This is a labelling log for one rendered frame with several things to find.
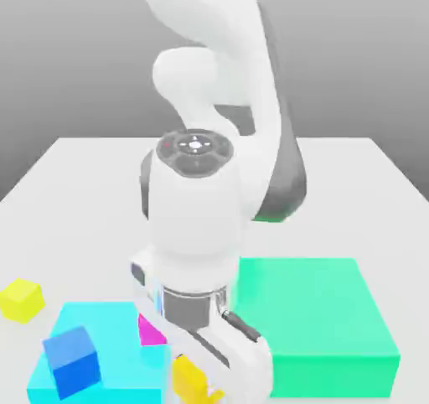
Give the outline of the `large green box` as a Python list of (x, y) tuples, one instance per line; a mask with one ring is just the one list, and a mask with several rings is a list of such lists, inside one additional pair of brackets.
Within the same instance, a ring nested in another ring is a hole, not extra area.
[(274, 398), (387, 398), (401, 354), (351, 258), (243, 258), (234, 310), (271, 348)]

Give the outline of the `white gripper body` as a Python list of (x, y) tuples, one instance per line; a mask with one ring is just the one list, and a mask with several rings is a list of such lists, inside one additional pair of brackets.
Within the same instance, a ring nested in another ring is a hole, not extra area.
[(187, 357), (225, 394), (225, 404), (265, 404), (272, 391), (272, 357), (266, 340), (235, 313), (209, 306), (209, 325), (188, 331), (157, 313), (149, 298), (138, 311), (166, 336), (173, 357)]

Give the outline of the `small magenta cube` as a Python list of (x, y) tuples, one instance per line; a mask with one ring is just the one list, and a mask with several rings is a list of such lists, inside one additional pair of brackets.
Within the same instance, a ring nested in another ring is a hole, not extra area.
[(137, 327), (141, 346), (165, 345), (168, 343), (167, 338), (141, 313), (138, 314)]

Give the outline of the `small golden yellow cube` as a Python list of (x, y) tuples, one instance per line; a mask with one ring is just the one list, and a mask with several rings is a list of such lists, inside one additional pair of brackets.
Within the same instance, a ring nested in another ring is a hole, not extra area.
[(209, 387), (207, 375), (186, 355), (172, 363), (172, 387), (182, 404), (219, 404), (225, 394)]

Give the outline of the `large cyan box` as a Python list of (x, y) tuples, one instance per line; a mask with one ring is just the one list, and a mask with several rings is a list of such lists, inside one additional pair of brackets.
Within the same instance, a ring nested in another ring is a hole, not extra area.
[(133, 303), (65, 303), (48, 338), (78, 326), (96, 347), (101, 381), (60, 400), (43, 347), (27, 386), (30, 404), (168, 404), (170, 348), (140, 345)]

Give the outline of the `small blue cube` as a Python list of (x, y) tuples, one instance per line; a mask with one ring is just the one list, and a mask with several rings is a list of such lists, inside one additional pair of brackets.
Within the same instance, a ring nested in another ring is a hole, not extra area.
[(45, 339), (43, 347), (60, 400), (101, 381), (96, 347), (84, 326)]

